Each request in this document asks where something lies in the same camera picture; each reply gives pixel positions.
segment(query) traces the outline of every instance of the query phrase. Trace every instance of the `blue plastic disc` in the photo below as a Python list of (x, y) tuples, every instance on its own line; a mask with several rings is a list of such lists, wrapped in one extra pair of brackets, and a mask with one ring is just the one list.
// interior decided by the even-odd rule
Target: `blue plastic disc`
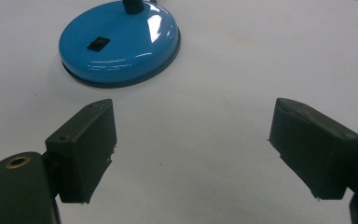
[(92, 8), (62, 32), (60, 55), (77, 80), (97, 87), (124, 87), (164, 70), (180, 48), (180, 32), (163, 7), (144, 2), (130, 15), (121, 1)]

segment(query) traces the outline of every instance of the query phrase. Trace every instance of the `white table surface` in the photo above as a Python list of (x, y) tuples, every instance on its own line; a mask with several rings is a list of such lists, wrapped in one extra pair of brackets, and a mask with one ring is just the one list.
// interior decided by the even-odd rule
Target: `white table surface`
[(314, 199), (267, 141), (277, 97), (358, 133), (358, 1), (163, 0), (182, 33), (176, 60), (121, 89), (79, 84), (58, 41), (106, 1), (0, 0), (0, 160), (45, 152), (81, 107), (111, 98), (113, 163), (90, 204), (63, 224), (351, 223), (342, 201)]

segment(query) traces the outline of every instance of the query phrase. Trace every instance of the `blue round base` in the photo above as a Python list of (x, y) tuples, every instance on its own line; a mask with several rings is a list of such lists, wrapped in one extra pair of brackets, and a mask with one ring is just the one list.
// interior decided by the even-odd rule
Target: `blue round base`
[(71, 21), (60, 38), (65, 69), (78, 81), (105, 88), (145, 81), (164, 70), (180, 48), (180, 32), (163, 7), (127, 14), (121, 1), (92, 8)]

